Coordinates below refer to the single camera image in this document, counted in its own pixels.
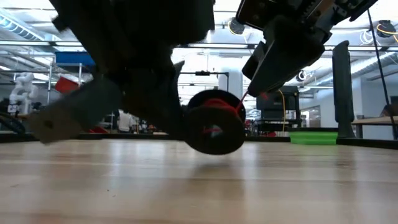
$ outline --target green surface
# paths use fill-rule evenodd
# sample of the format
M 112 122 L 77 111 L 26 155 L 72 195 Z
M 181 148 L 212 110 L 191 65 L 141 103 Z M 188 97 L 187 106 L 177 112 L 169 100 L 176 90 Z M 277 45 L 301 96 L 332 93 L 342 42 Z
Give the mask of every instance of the green surface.
M 335 145 L 337 139 L 336 132 L 291 132 L 290 140 L 293 144 L 305 145 Z

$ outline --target red thread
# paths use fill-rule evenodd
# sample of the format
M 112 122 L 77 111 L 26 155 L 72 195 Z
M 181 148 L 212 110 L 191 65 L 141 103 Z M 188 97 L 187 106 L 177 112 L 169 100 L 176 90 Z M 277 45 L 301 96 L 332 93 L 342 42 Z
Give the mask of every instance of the red thread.
M 248 95 L 248 92 L 245 92 L 245 94 L 243 95 L 241 101 L 239 102 L 238 106 L 236 108 L 234 108 L 233 106 L 229 105 L 227 102 L 225 102 L 222 99 L 219 98 L 212 98 L 209 100 L 206 100 L 205 103 L 203 104 L 203 106 L 214 106 L 223 110 L 227 110 L 230 111 L 232 113 L 234 113 L 237 117 L 239 117 L 239 110 L 241 109 L 242 105 L 243 105 L 243 100 L 245 99 L 245 97 Z M 268 96 L 265 93 L 261 93 L 261 96 L 265 99 L 268 100 Z M 203 128 L 203 133 L 212 133 L 212 132 L 217 132 L 217 131 L 221 131 L 219 128 Z

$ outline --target gray plastic part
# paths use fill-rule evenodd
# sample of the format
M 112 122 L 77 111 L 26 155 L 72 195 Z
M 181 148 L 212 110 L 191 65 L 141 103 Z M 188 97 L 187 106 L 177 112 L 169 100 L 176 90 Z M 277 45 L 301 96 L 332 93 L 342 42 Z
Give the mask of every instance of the gray plastic part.
M 107 114 L 120 108 L 122 93 L 107 78 L 93 80 L 29 116 L 34 136 L 46 144 L 73 138 L 94 128 Z

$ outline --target wooden floor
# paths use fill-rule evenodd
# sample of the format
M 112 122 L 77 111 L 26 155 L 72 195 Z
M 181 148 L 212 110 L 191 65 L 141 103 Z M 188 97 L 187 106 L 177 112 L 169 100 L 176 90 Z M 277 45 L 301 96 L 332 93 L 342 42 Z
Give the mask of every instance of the wooden floor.
M 173 141 L 0 144 L 0 223 L 394 223 L 398 151 Z

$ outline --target black spool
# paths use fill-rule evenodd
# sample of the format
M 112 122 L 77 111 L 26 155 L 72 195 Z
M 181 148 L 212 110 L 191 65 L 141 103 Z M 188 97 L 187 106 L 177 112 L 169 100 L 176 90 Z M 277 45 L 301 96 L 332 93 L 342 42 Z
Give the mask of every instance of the black spool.
M 238 150 L 244 142 L 244 106 L 236 114 L 222 106 L 205 106 L 210 99 L 220 99 L 237 108 L 240 99 L 223 90 L 205 90 L 196 94 L 187 105 L 185 121 L 188 138 L 185 142 L 195 150 L 210 155 L 225 155 Z M 207 128 L 217 127 L 221 131 L 204 133 Z

